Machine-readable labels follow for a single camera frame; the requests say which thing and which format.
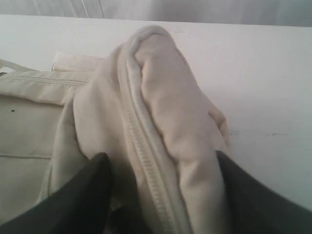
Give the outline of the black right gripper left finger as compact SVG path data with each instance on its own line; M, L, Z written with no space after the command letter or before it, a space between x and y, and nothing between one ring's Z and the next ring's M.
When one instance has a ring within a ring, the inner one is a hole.
M69 182L0 227L2 234L101 234L108 219L113 173L97 154Z

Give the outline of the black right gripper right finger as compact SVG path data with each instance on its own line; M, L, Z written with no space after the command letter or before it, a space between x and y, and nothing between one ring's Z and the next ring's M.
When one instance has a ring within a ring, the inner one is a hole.
M310 234L312 213L269 189L222 151L221 168L234 234Z

